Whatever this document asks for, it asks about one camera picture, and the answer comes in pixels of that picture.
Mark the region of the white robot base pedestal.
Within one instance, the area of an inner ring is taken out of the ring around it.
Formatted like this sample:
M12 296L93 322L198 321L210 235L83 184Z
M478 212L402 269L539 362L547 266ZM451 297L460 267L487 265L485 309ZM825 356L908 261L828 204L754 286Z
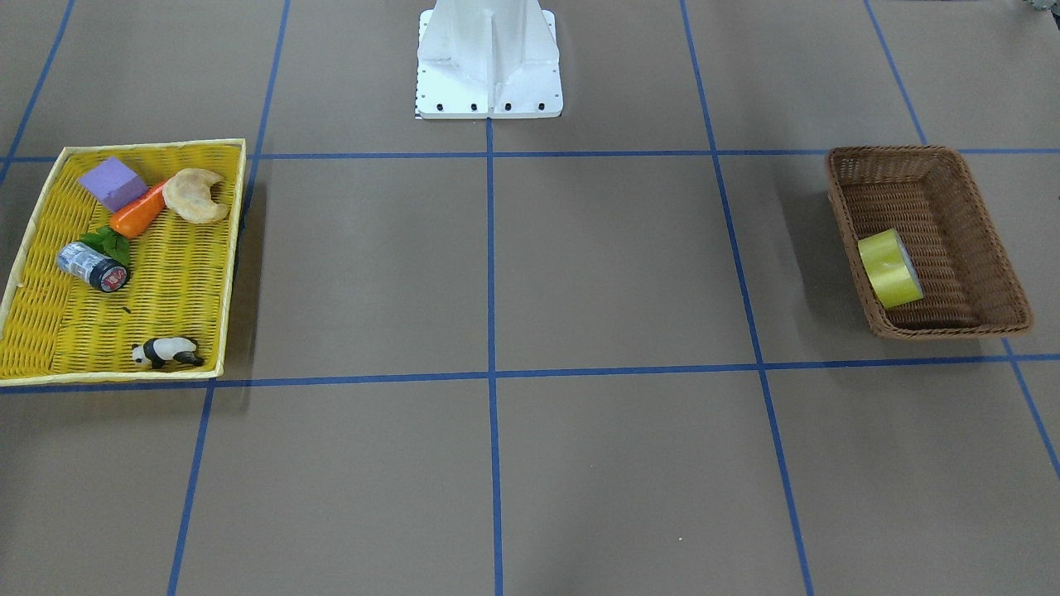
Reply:
M556 16L537 1L438 1L417 25L417 118L564 112Z

